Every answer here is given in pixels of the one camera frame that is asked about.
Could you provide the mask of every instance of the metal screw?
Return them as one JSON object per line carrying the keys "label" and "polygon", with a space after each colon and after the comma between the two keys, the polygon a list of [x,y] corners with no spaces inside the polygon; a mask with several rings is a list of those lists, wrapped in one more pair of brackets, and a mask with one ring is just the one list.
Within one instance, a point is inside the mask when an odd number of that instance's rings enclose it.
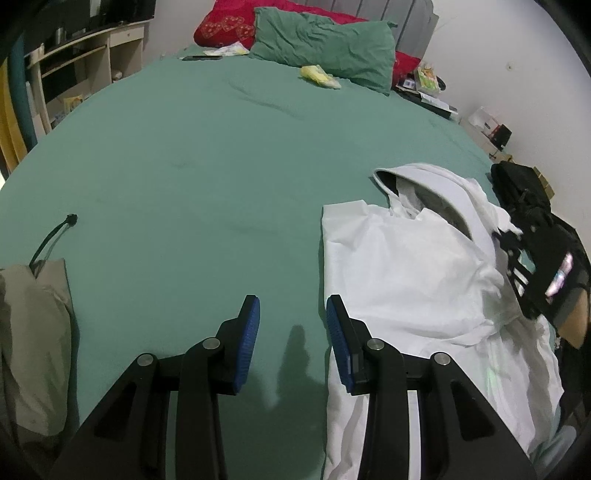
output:
{"label": "metal screw", "polygon": [[203,348],[205,348],[205,350],[215,350],[220,345],[221,342],[215,337],[206,338],[203,341]]}
{"label": "metal screw", "polygon": [[154,357],[149,353],[144,353],[138,357],[138,365],[141,367],[147,367],[154,361]]}
{"label": "metal screw", "polygon": [[384,342],[379,338],[370,338],[367,345],[370,350],[381,350],[384,348]]}
{"label": "metal screw", "polygon": [[449,365],[452,361],[452,357],[443,352],[436,353],[433,358],[439,365]]}

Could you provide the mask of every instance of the gray headboard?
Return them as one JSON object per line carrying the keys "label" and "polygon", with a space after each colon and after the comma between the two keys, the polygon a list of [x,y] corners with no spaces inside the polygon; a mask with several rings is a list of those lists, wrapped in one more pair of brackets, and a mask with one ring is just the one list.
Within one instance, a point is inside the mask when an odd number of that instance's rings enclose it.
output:
{"label": "gray headboard", "polygon": [[396,49],[422,58],[439,17],[431,0],[295,0],[311,7],[341,12],[367,20],[390,20]]}

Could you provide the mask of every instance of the wooden desk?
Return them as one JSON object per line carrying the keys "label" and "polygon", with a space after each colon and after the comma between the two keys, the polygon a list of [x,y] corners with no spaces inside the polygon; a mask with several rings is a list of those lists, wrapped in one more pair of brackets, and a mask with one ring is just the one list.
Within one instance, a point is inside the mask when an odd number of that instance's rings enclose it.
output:
{"label": "wooden desk", "polygon": [[[48,52],[40,47],[27,55],[33,100],[46,133],[52,130],[51,118],[63,110],[64,98],[86,96],[109,86],[112,83],[111,70],[121,71],[125,78],[142,69],[147,22],[105,28],[77,37]],[[72,55],[60,61],[57,55],[68,49],[72,50]],[[43,81],[71,64],[74,64],[78,83],[46,102]]]}

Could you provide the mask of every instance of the strap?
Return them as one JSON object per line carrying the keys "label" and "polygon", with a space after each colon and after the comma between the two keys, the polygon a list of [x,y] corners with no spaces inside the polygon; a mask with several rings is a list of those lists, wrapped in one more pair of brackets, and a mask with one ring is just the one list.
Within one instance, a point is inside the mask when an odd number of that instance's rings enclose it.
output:
{"label": "strap", "polygon": [[29,268],[31,269],[31,272],[33,272],[33,265],[35,264],[37,257],[39,257],[45,246],[49,243],[49,240],[55,237],[56,233],[60,231],[61,227],[63,227],[64,225],[74,226],[77,221],[78,216],[74,213],[70,213],[62,223],[60,223],[51,232],[49,232],[49,234],[45,237],[43,242],[41,242],[41,245],[39,245],[39,248],[37,248],[37,251],[35,252],[35,255],[33,255],[31,261],[29,262]]}

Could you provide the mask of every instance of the desk drawer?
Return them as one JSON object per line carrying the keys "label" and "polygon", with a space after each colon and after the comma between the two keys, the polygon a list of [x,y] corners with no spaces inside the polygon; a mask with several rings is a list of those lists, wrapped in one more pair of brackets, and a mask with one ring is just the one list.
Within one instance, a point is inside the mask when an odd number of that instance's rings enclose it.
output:
{"label": "desk drawer", "polygon": [[144,26],[137,25],[136,27],[123,28],[111,34],[111,47],[121,45],[134,40],[144,38]]}

